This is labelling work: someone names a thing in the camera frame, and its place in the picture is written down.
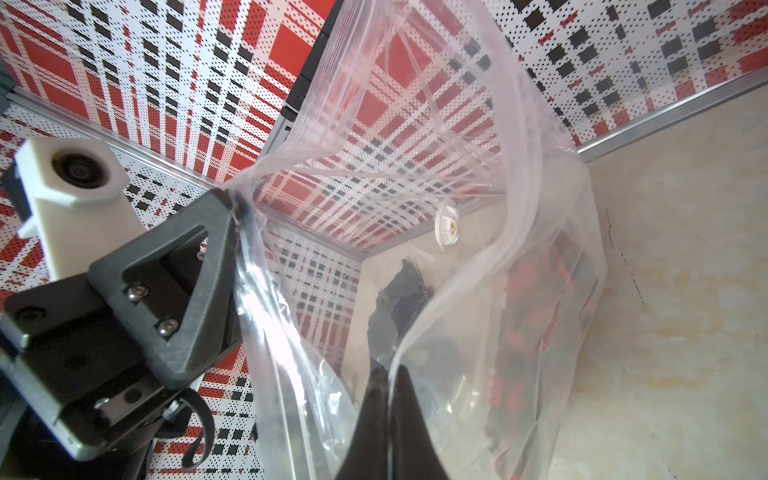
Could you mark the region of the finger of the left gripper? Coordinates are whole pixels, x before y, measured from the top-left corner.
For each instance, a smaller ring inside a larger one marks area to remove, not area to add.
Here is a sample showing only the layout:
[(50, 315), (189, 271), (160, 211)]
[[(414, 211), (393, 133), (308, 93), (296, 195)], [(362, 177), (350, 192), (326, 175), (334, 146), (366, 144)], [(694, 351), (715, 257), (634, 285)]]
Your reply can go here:
[(169, 389), (185, 387), (242, 341), (232, 209), (229, 194), (212, 189), (89, 268), (89, 283)]

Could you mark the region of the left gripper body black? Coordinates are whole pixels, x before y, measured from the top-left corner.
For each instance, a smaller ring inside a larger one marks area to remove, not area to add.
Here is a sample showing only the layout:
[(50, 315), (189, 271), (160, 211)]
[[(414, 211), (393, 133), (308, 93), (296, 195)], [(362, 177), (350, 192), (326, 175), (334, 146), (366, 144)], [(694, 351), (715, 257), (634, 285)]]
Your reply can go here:
[(85, 274), (10, 296), (1, 317), (1, 370), (34, 412), (57, 456), (76, 462), (132, 457), (176, 438), (202, 462), (214, 446), (213, 414), (191, 383), (169, 389)]

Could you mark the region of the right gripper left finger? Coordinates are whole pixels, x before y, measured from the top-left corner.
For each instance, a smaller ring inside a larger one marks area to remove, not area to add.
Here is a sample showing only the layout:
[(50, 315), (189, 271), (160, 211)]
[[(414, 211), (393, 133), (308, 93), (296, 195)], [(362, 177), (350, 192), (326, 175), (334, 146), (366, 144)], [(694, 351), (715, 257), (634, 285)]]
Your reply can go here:
[(351, 444), (335, 479), (388, 478), (388, 372), (374, 369), (369, 377)]

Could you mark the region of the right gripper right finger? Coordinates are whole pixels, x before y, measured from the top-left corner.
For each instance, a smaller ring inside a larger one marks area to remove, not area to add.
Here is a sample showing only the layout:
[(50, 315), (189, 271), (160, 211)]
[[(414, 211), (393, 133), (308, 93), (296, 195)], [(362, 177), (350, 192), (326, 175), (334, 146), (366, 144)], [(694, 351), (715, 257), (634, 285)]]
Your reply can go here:
[(405, 366), (397, 370), (391, 399), (391, 478), (448, 480)]

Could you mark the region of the red black plaid shirt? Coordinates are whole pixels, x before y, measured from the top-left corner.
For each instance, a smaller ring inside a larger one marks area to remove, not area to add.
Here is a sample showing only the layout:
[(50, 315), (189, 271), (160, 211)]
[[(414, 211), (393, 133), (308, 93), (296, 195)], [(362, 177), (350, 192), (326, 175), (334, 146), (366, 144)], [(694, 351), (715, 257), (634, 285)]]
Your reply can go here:
[(537, 244), (505, 272), (504, 305), (485, 433), (497, 479), (520, 479), (520, 459), (539, 412), (541, 356), (557, 328), (559, 303), (571, 288), (583, 249), (567, 233)]

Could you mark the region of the clear plastic vacuum bag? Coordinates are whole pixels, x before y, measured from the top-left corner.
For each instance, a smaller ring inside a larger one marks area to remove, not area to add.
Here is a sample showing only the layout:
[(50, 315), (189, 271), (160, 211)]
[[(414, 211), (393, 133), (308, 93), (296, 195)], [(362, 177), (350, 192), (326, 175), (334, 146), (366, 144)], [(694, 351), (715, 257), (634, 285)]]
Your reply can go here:
[(583, 249), (541, 356), (520, 479), (548, 476), (607, 273), (590, 175), (482, 1), (344, 1), (286, 139), (230, 186), (236, 301), (269, 479), (334, 478), (369, 382), (375, 299), (414, 262), (433, 290), (405, 366), (451, 479), (494, 477), (505, 272)]

